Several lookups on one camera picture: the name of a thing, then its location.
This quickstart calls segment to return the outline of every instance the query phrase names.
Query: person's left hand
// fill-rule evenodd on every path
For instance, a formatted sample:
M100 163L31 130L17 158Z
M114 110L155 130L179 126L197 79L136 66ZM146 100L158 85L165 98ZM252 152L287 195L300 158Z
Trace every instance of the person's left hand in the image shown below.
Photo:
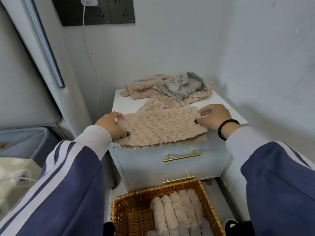
M123 114L121 113L111 112L98 119L95 125L105 128L111 135L112 141L114 142L120 138L125 138L130 135L130 132L126 132L116 124L115 119L121 118L122 116Z

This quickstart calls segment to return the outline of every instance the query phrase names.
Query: sleeve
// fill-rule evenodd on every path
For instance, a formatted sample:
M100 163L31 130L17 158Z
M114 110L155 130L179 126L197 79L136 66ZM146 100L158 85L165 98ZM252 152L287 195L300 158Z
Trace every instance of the sleeve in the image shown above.
M255 234L315 235L314 164L287 144L267 142L246 128L226 144L245 160L241 172Z
M0 235L102 235L100 160L110 142L100 126L87 127L73 142L60 142L37 182L0 222Z

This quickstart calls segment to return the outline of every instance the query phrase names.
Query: white circular logo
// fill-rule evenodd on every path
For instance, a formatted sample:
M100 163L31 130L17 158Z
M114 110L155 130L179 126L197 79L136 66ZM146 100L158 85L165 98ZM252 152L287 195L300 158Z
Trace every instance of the white circular logo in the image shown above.
M25 159L22 159L22 158L14 158L11 164L14 166L17 166L19 164L22 164L24 161Z

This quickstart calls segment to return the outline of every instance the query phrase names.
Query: white cabinet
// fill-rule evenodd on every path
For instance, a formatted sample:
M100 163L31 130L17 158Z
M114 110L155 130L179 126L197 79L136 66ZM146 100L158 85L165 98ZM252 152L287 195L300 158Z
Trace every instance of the white cabinet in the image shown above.
M135 112L147 101L147 99L132 100L130 97L122 97L119 95L120 91L116 91L113 111L123 114ZM191 104L191 106L201 108L213 103L224 104L234 119L242 125L247 124L246 120L215 92L207 99ZM112 143L109 151L127 190L132 191L162 185L166 181L166 176L169 180L186 178L187 173L198 179L220 176L228 154L225 142L218 137L216 132L207 133L207 138L208 141L204 143L159 146L148 149L119 149L116 148L115 143ZM201 155L163 162L164 159L167 159L166 155L169 155L169 158L178 158L192 155L192 150Z

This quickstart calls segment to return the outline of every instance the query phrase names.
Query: silver metal strip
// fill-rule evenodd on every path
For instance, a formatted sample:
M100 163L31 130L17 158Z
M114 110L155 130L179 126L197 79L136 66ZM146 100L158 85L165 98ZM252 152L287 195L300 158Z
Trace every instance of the silver metal strip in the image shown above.
M38 37L41 41L42 47L44 48L44 51L45 51L46 57L48 59L49 65L53 71L53 75L57 81L58 87L64 88L65 84L62 80L59 68L58 68L58 66L56 64L56 60L53 56L53 52L51 51L48 40L46 38L45 31L44 31L44 28L42 27L42 23L41 23L40 18L38 16L34 1L33 0L25 0L25 3L26 3L28 11L30 13L30 16L33 20L33 23L34 23L35 29L37 31Z

